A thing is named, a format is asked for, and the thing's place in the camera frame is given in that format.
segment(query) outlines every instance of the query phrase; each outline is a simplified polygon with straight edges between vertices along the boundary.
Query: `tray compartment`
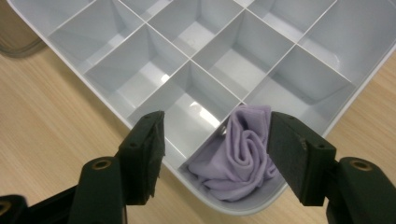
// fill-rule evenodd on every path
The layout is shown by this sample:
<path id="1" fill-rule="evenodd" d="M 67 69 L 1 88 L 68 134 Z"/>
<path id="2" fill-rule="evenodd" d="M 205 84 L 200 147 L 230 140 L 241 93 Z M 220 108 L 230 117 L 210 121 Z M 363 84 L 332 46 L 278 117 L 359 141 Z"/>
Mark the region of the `tray compartment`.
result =
<path id="1" fill-rule="evenodd" d="M 82 74 L 142 24 L 119 1 L 97 0 L 54 31 L 49 41 Z"/>
<path id="2" fill-rule="evenodd" d="M 245 99 L 248 105 L 270 105 L 323 134 L 355 86 L 296 46 Z"/>
<path id="3" fill-rule="evenodd" d="M 145 21 L 163 10 L 172 0 L 121 0 Z"/>
<path id="4" fill-rule="evenodd" d="M 207 140 L 196 150 L 196 152 L 177 169 L 183 178 L 188 180 L 187 187 L 206 204 L 221 207 L 223 210 L 233 215 L 239 215 L 244 211 L 258 212 L 269 206 L 286 188 L 285 179 L 279 175 L 267 180 L 261 188 L 255 189 L 247 197 L 236 202 L 220 201 L 213 197 L 209 188 L 204 186 L 196 175 L 189 171 L 189 164 L 195 158 L 205 153 L 207 157 L 216 153 L 221 142 L 225 139 L 224 131 L 227 130 L 228 120 L 224 120 L 221 125 L 211 134 Z"/>
<path id="5" fill-rule="evenodd" d="M 174 0 L 148 23 L 191 56 L 241 10 L 229 0 Z"/>
<path id="6" fill-rule="evenodd" d="M 300 45 L 359 86 L 396 42 L 389 0 L 338 1 Z"/>
<path id="7" fill-rule="evenodd" d="M 129 121 L 135 124 L 150 111 L 165 111 L 165 137 L 188 158 L 239 102 L 203 69 L 188 62 Z"/>
<path id="8" fill-rule="evenodd" d="M 333 3 L 334 0 L 256 0 L 248 9 L 297 42 Z"/>
<path id="9" fill-rule="evenodd" d="M 85 75 L 126 118 L 187 61 L 147 25 Z"/>
<path id="10" fill-rule="evenodd" d="M 72 18 L 93 0 L 15 0 L 14 6 L 43 36 Z"/>
<path id="11" fill-rule="evenodd" d="M 283 35 L 245 11 L 193 59 L 244 98 L 292 46 Z"/>

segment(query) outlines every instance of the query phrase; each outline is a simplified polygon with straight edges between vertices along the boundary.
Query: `purple cloth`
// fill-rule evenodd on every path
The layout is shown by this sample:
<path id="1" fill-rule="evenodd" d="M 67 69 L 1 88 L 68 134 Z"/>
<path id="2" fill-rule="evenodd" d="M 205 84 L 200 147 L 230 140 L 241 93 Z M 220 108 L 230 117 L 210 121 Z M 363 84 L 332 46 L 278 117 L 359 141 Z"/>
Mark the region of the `purple cloth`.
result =
<path id="1" fill-rule="evenodd" d="M 249 195 L 278 175 L 266 153 L 270 119 L 270 106 L 238 106 L 229 118 L 225 139 L 218 148 L 205 148 L 190 163 L 190 172 L 219 200 L 234 202 Z"/>

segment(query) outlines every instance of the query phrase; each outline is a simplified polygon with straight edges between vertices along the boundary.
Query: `black plastic part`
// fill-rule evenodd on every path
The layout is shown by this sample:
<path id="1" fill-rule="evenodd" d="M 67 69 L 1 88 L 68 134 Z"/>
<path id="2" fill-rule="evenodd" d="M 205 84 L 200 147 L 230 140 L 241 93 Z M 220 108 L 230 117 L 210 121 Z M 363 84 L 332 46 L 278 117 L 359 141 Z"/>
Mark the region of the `black plastic part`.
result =
<path id="1" fill-rule="evenodd" d="M 154 196 L 165 153 L 163 117 L 163 111 L 142 117 L 121 143 L 116 154 L 120 159 L 128 205 L 144 205 L 150 195 Z"/>
<path id="2" fill-rule="evenodd" d="M 396 188 L 378 166 L 343 158 L 337 180 L 353 223 L 396 224 Z"/>
<path id="3" fill-rule="evenodd" d="M 322 206 L 325 171 L 335 164 L 335 147 L 297 118 L 272 112 L 267 152 L 305 205 Z"/>
<path id="4" fill-rule="evenodd" d="M 67 223 L 75 192 L 76 187 L 73 187 L 31 206 L 29 211 L 32 223 Z"/>
<path id="5" fill-rule="evenodd" d="M 353 224 L 349 211 L 341 209 L 332 203 L 327 205 L 326 218 L 329 224 Z"/>
<path id="6" fill-rule="evenodd" d="M 0 197 L 0 223 L 30 223 L 27 203 L 22 196 L 7 195 Z"/>
<path id="7" fill-rule="evenodd" d="M 84 165 L 67 223 L 126 223 L 120 163 L 117 158 L 98 158 Z"/>

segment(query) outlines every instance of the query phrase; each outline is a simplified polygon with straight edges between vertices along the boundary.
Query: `wood grain surface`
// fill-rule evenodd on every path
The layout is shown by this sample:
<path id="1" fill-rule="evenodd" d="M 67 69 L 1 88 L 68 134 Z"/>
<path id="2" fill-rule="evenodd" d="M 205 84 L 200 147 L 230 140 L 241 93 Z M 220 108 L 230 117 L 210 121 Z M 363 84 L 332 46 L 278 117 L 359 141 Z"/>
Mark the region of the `wood grain surface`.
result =
<path id="1" fill-rule="evenodd" d="M 396 52 L 328 135 L 337 158 L 379 165 L 396 183 Z M 112 156 L 129 131 L 48 48 L 0 56 L 0 195 L 30 205 L 78 182 L 82 165 Z M 163 167 L 156 195 L 128 207 L 129 223 L 327 223 L 325 207 L 302 207 L 287 189 L 248 217 L 214 211 Z"/>

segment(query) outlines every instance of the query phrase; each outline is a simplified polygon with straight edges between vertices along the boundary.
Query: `lavender fabric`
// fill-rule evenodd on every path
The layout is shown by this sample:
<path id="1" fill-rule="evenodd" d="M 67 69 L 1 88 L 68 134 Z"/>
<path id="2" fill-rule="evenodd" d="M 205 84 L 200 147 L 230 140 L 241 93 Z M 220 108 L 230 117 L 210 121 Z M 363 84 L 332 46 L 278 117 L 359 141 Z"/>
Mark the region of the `lavender fabric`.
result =
<path id="1" fill-rule="evenodd" d="M 225 138 L 215 139 L 190 163 L 190 172 L 214 197 L 237 201 L 278 175 L 266 153 L 270 118 L 270 106 L 238 106 L 229 118 Z"/>

